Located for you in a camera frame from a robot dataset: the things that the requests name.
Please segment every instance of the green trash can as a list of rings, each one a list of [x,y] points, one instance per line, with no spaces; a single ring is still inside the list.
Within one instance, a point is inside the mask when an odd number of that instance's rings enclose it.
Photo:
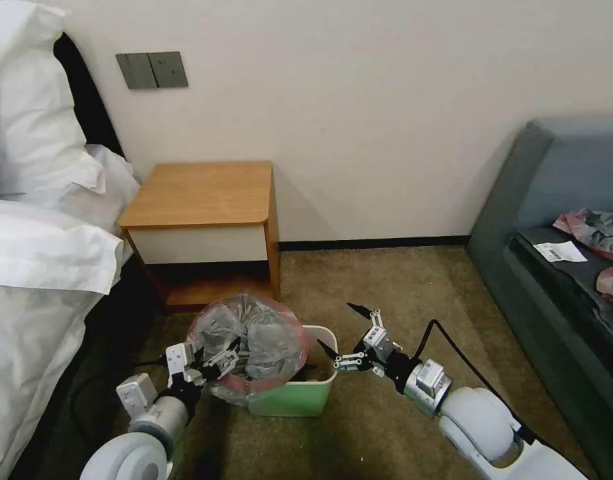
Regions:
[[[317,343],[321,340],[338,351],[338,340],[331,330],[319,325],[305,325],[308,341],[307,362],[312,358],[320,363],[328,377],[322,381],[289,381],[282,387],[257,393],[249,401],[249,411],[263,417],[317,417],[324,411],[328,394],[338,373],[331,360]]]

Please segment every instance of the power cord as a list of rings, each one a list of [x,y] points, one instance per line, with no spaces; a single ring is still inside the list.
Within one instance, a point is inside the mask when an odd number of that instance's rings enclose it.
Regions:
[[[541,436],[539,436],[537,433],[535,433],[533,430],[531,430],[529,427],[526,426],[526,424],[521,420],[518,414],[513,411],[510,405],[504,400],[504,398],[502,398],[502,395],[500,395],[500,393],[493,387],[493,385],[490,384],[490,382],[484,377],[484,375],[480,373],[480,371],[476,368],[476,366],[471,363],[471,361],[466,357],[466,355],[462,352],[462,350],[460,350],[460,347],[458,347],[458,345],[453,341],[453,339],[448,334],[448,332],[444,329],[442,324],[440,324],[440,322],[437,321],[436,319],[432,319],[428,322],[426,329],[424,330],[424,335],[422,336],[422,339],[420,340],[420,344],[418,345],[418,348],[415,351],[413,358],[420,359],[420,356],[422,355],[422,352],[424,351],[424,348],[426,347],[426,342],[428,341],[429,335],[431,334],[431,331],[433,330],[434,326],[438,327],[438,330],[440,330],[442,335],[444,335],[444,338],[446,339],[448,344],[455,350],[455,353],[458,354],[458,356],[468,366],[468,368],[480,379],[480,381],[484,384],[484,386],[486,386],[486,388],[489,389],[491,393],[493,393],[493,395],[495,395],[496,397],[500,399],[500,401],[511,412],[511,415],[513,415],[513,418],[515,418],[515,420],[519,422],[521,427],[520,427],[520,430],[518,431],[518,435],[529,445],[532,445],[533,441],[537,440],[541,444],[557,452],[563,458],[566,458],[555,447],[553,447],[553,445],[551,445],[549,442],[544,440]]]
[[[148,361],[142,361],[142,362],[130,362],[129,365],[132,368],[150,367],[150,366],[166,367],[167,357],[164,354],[162,354],[160,357],[158,357],[155,360],[148,360]],[[90,376],[88,379],[84,380],[84,382],[78,385],[78,387],[76,387],[76,389],[73,391],[73,394],[71,395],[71,398],[70,398],[69,416],[71,418],[71,422],[73,426],[75,427],[75,430],[78,432],[78,435],[80,435],[80,437],[85,442],[87,448],[91,451],[91,453],[95,452],[95,450],[97,449],[97,445],[95,444],[95,440],[93,436],[89,434],[84,424],[80,421],[78,410],[77,410],[78,398],[80,397],[80,394],[82,394],[82,392],[89,385],[94,383],[96,380],[100,380],[104,378],[106,375],[114,373],[116,370],[117,370],[116,368],[110,367],[108,369],[102,370]]]

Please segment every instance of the baseboard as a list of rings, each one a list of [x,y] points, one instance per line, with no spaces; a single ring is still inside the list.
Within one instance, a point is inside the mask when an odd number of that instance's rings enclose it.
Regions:
[[[446,237],[407,237],[395,239],[281,241],[280,251],[430,247],[433,245],[466,245],[469,238],[469,235],[449,235]]]

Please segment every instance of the nightstand drawer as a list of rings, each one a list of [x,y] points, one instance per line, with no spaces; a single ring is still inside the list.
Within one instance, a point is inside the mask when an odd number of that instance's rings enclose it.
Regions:
[[[129,234],[146,264],[267,260],[262,225],[129,229]]]

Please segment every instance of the headboard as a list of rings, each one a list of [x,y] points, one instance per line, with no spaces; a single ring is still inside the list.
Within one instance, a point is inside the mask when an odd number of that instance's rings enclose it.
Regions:
[[[122,147],[115,135],[105,104],[100,98],[78,47],[64,33],[53,46],[53,54],[67,72],[69,86],[75,102],[75,116],[87,138],[88,143],[104,145],[109,150],[124,157]]]

